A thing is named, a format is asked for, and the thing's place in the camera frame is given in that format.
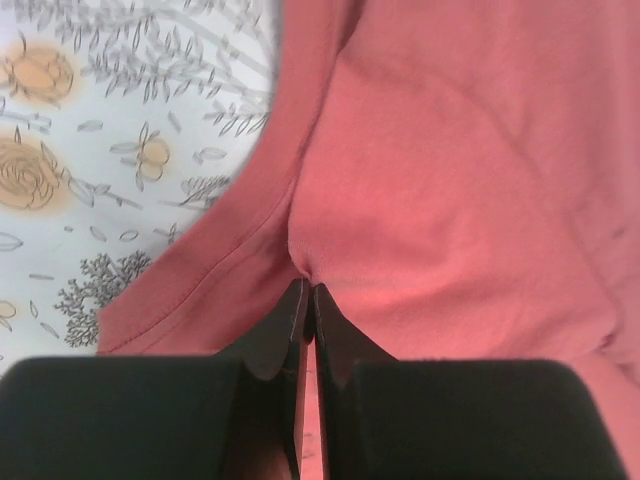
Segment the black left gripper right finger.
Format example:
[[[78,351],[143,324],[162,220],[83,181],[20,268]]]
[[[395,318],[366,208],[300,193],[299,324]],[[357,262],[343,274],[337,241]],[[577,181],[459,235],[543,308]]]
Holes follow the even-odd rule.
[[[623,479],[586,386],[547,360],[401,361],[313,292],[329,479]]]

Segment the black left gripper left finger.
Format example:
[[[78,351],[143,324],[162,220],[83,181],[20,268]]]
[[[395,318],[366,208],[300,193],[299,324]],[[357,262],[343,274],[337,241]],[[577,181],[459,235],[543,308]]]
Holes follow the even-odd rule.
[[[5,479],[297,479],[308,284],[207,356],[34,358],[1,382]]]

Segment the red t shirt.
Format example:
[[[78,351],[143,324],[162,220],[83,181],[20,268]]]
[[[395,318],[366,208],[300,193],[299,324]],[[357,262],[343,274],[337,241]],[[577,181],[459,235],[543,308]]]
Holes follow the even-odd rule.
[[[541,357],[639,475],[639,5],[287,1],[241,175],[99,317],[216,352],[292,279],[402,358]]]

